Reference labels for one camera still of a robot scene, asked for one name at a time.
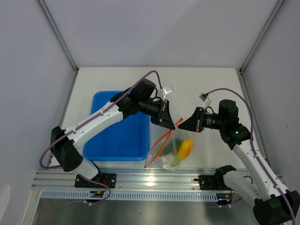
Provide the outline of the yellow orange mango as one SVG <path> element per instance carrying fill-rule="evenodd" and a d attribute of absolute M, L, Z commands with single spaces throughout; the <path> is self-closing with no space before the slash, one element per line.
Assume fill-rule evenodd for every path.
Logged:
<path fill-rule="evenodd" d="M 192 151 L 194 146 L 194 140 L 192 138 L 184 139 L 177 151 L 177 157 L 180 160 L 184 160 L 186 157 L 189 156 L 190 152 Z"/>

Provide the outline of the dark green cucumber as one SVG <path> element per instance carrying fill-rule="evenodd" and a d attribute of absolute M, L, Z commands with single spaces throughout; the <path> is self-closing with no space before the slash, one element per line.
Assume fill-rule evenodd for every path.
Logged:
<path fill-rule="evenodd" d="M 179 150 L 181 143 L 182 143 L 182 139 L 180 138 L 176 138 L 176 139 L 172 139 L 170 141 L 168 141 L 168 143 L 165 145 L 164 149 L 162 150 L 162 152 L 160 153 L 160 157 L 163 156 L 167 156 L 169 154 L 175 154 L 177 153 L 177 151 Z"/>

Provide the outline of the clear zip bag orange zipper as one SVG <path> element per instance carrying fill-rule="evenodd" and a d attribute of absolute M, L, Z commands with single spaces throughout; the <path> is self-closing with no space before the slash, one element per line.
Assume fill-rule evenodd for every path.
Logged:
<path fill-rule="evenodd" d="M 144 168 L 159 166 L 167 171 L 176 170 L 194 148 L 194 140 L 185 130 L 178 129 L 184 121 L 180 118 L 175 123 L 175 130 L 168 130 L 150 149 Z"/>

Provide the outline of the green grape bunch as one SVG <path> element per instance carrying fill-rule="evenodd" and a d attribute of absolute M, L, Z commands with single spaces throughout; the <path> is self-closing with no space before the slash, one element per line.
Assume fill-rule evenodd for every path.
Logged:
<path fill-rule="evenodd" d="M 180 164 L 180 159 L 176 158 L 172 164 L 172 167 L 177 167 L 177 166 L 179 166 L 179 164 Z"/>

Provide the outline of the white cauliflower with leaves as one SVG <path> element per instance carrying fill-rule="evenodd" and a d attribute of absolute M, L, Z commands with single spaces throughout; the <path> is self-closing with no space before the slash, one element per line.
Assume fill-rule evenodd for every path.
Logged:
<path fill-rule="evenodd" d="M 177 157 L 175 155 L 167 155 L 167 156 L 160 157 L 159 159 L 165 170 L 174 171 L 176 170 L 177 167 L 172 167 L 172 164 L 176 158 Z"/>

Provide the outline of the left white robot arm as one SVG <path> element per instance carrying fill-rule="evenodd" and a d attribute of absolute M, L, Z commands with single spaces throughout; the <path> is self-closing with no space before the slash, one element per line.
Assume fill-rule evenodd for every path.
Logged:
<path fill-rule="evenodd" d="M 141 112 L 150 116 L 150 121 L 167 129 L 175 125 L 169 111 L 166 95 L 173 92 L 171 86 L 157 90 L 156 85 L 147 79 L 133 87 L 115 94 L 102 108 L 76 125 L 62 129 L 56 126 L 51 131 L 50 151 L 65 172 L 75 172 L 85 177 L 90 187 L 98 187 L 102 176 L 97 166 L 83 156 L 83 147 L 91 138 L 131 115 Z"/>

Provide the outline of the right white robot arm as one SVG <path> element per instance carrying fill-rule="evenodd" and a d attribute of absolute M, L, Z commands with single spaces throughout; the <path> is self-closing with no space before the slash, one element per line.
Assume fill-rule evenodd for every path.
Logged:
<path fill-rule="evenodd" d="M 271 170 L 259 150 L 249 130 L 239 122 L 238 107 L 235 101 L 220 101 L 218 113 L 209 114 L 197 107 L 190 118 L 178 128 L 202 132 L 205 128 L 220 132 L 221 139 L 243 162 L 250 179 L 244 178 L 231 166 L 216 170 L 214 184 L 219 189 L 233 189 L 252 208 L 257 222 L 261 225 L 279 225 L 287 221 L 296 223 L 300 207 L 300 195 L 290 191 Z"/>

